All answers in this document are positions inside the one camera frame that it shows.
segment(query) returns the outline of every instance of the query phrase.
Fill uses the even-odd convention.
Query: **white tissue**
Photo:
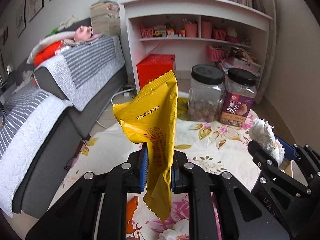
[[[278,162],[278,166],[280,166],[284,159],[284,148],[281,143],[276,140],[268,121],[256,118],[247,133],[252,140],[259,143],[263,149],[268,151]]]
[[[189,235],[189,220],[183,219],[176,222],[172,229],[167,229],[159,235],[159,240],[175,240],[179,236],[187,237]]]

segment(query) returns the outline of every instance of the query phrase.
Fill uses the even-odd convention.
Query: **purple label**
[[[245,120],[245,118],[249,114],[253,101],[254,98],[249,98],[225,91],[222,112],[224,112],[225,114],[242,116]]]

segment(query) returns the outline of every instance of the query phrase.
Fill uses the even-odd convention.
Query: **transparent jar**
[[[241,127],[257,95],[257,78],[244,69],[230,68],[225,81],[222,110],[219,122]]]
[[[196,65],[191,72],[188,115],[192,121],[212,122],[222,103],[224,73],[211,65]]]

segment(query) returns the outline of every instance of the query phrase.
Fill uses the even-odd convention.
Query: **yellow snack wrapper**
[[[164,222],[171,209],[171,166],[177,119],[178,85],[172,71],[145,85],[113,114],[127,138],[148,146],[147,193],[143,201]]]

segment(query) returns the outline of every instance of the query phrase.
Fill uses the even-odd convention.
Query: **sofa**
[[[68,30],[77,29],[78,25],[88,24],[82,21]],[[25,60],[15,72],[10,73],[7,86],[9,87],[12,82],[19,85],[19,82],[22,82],[20,76],[22,72],[30,69],[34,69],[34,66],[26,64]],[[39,68],[35,75],[41,89],[58,98],[66,99],[65,94],[57,86],[46,68]],[[124,85],[126,80],[127,73],[123,66],[82,112],[77,111],[74,107],[69,107],[62,113],[37,152],[13,198],[12,210],[14,213],[23,211],[39,219],[47,211],[52,198],[68,172],[67,163],[70,163],[81,140],[88,137],[98,117],[111,101],[111,97]]]

